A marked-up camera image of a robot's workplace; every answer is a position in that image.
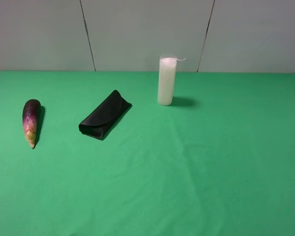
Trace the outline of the purple eggplant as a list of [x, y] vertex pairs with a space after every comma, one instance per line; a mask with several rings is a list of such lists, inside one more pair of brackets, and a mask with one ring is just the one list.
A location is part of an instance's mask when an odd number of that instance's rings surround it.
[[40, 116], [41, 103], [37, 99], [28, 100], [22, 112], [22, 124], [25, 139], [32, 149], [35, 148], [38, 119]]

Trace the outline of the black glasses case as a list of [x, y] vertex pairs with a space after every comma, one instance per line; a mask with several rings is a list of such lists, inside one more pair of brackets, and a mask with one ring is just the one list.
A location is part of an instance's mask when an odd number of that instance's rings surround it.
[[79, 124], [79, 131], [84, 135], [104, 140], [117, 121], [131, 107], [132, 104], [114, 90]]

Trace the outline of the tall white glass candle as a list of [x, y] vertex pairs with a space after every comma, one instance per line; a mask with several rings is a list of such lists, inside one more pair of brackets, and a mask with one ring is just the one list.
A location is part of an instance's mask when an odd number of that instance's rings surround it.
[[169, 106], [173, 101], [174, 84], [177, 62], [184, 61], [176, 57], [161, 57], [159, 60], [158, 95], [157, 102], [162, 106]]

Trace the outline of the green tablecloth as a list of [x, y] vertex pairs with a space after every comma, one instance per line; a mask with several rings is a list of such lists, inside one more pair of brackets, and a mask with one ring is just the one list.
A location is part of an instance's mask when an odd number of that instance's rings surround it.
[[[157, 77], [0, 72], [0, 236], [295, 236], [295, 74], [178, 73], [168, 107]], [[132, 107], [82, 134], [114, 90]]]

